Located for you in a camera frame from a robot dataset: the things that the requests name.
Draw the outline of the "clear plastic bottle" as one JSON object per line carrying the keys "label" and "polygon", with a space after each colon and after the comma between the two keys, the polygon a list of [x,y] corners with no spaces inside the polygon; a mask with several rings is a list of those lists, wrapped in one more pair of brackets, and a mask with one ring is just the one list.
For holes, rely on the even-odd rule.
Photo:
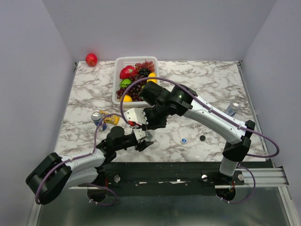
{"label": "clear plastic bottle", "polygon": [[149,131],[145,131],[145,134],[146,134],[146,139],[148,139],[148,140],[152,140],[152,138],[153,138],[153,135],[152,135],[152,133],[151,133],[151,132],[149,132]]}

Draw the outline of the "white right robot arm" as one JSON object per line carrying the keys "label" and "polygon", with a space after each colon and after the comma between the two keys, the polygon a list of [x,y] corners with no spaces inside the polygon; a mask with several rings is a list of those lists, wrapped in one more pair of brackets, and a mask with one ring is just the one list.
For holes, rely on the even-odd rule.
{"label": "white right robot arm", "polygon": [[186,86],[174,86],[168,91],[151,81],[138,96],[150,107],[127,110],[124,116],[130,124],[140,124],[143,130],[165,128],[168,116],[175,114],[201,123],[226,139],[222,162],[216,173],[217,181],[225,185],[233,180],[236,167],[249,151],[255,122],[232,118]]}

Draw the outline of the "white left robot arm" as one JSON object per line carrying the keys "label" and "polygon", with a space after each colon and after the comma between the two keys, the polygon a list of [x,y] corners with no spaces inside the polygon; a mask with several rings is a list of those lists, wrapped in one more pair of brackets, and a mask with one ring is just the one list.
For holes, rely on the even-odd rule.
{"label": "white left robot arm", "polygon": [[35,194],[36,203],[46,205],[56,199],[65,188],[86,183],[101,185],[104,182],[104,174],[100,168],[113,161],[117,151],[134,147],[141,152],[152,144],[152,134],[149,131],[132,129],[127,135],[122,127],[114,126],[106,139],[87,154],[49,154],[29,174],[25,182]]}

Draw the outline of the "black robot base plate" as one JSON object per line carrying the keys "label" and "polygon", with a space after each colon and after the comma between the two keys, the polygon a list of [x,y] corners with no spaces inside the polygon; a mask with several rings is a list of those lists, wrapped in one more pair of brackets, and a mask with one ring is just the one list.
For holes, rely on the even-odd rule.
{"label": "black robot base plate", "polygon": [[233,178],[218,172],[218,162],[112,162],[97,169],[97,177],[86,183],[105,186],[117,196],[218,196],[233,200],[239,186],[250,185],[239,179],[244,168],[256,174],[272,168],[271,161],[244,162]]}

